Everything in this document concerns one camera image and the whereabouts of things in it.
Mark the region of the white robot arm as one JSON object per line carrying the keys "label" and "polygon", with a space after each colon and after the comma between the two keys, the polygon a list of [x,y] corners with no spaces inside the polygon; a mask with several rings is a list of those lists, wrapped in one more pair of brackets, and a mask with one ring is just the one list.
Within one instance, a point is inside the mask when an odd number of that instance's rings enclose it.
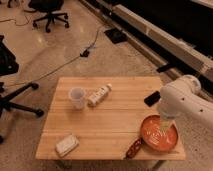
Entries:
{"label": "white robot arm", "polygon": [[200,91],[201,83],[193,75],[181,76],[164,85],[157,105],[160,129],[168,130],[178,116],[187,114],[213,130],[213,103],[199,97]]}

